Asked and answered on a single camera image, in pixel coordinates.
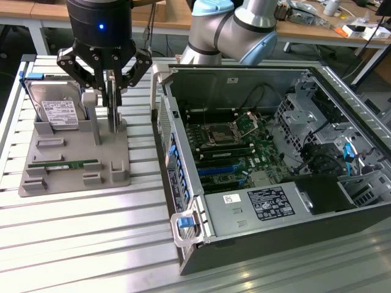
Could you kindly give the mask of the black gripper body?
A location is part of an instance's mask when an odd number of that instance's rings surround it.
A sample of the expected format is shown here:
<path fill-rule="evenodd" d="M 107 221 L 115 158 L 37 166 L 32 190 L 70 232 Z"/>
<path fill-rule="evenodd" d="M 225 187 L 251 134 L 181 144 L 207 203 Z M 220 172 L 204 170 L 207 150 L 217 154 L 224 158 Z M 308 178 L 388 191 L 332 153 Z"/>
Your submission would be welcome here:
<path fill-rule="evenodd" d="M 90 66 L 99 57 L 101 68 L 113 70 L 114 63 L 124 67 L 136 53 L 131 39 L 129 1 L 67 1 L 73 30 L 75 53 Z"/>

